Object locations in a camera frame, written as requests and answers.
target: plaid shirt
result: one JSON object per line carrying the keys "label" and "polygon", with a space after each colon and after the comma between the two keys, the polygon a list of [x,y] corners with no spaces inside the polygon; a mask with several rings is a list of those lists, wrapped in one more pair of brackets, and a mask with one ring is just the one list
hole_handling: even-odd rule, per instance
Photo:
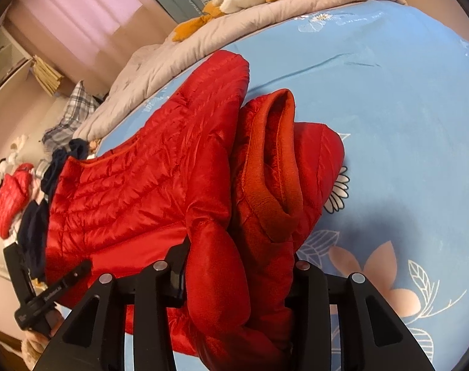
{"label": "plaid shirt", "polygon": [[68,145],[77,128],[97,107],[99,103],[85,91],[83,81],[78,82],[66,103],[63,118],[58,125],[46,130],[42,137],[46,152],[52,153],[57,148]]}

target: quilted fabric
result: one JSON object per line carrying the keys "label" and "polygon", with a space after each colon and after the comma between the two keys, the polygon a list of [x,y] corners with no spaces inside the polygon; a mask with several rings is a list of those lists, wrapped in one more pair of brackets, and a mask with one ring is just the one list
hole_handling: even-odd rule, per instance
{"label": "quilted fabric", "polygon": [[326,126],[294,124],[288,90],[240,109],[247,86],[248,63],[215,53],[130,140],[69,158],[50,209],[48,282],[93,263],[63,298],[70,307],[102,273],[136,274],[188,234],[187,302],[168,309],[171,339],[215,371],[287,366],[293,254],[343,160]]}
{"label": "quilted fabric", "polygon": [[23,163],[16,171],[4,176],[0,188],[0,237],[6,239],[9,236],[11,221],[16,213],[20,212],[30,199],[30,185],[32,164]]}

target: curtain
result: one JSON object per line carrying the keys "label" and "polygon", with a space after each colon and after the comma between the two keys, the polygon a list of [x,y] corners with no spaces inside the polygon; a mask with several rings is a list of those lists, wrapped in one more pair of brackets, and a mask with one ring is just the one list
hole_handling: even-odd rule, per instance
{"label": "curtain", "polygon": [[92,94],[105,93],[134,51],[176,24],[155,0],[14,0],[4,26],[31,54]]}

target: daisy print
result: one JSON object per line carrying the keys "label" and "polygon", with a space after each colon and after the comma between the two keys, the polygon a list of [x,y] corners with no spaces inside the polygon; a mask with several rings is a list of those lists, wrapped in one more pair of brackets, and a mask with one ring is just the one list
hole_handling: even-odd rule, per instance
{"label": "daisy print", "polygon": [[329,199],[324,204],[324,208],[328,213],[334,213],[344,208],[343,199],[348,198],[349,177],[345,175],[348,168],[341,167],[338,179],[334,182],[333,191],[330,193]]}

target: pink flower print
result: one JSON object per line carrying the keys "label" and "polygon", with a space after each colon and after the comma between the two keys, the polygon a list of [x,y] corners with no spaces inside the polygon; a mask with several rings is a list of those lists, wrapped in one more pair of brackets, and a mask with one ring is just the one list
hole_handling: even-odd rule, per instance
{"label": "pink flower print", "polygon": [[344,248],[331,247],[329,259],[343,276],[348,277],[355,272],[364,274],[400,317],[411,317],[422,309],[415,292],[409,289],[392,288],[398,266],[396,254],[390,241],[380,245],[372,252],[365,262],[363,270],[355,256]]}

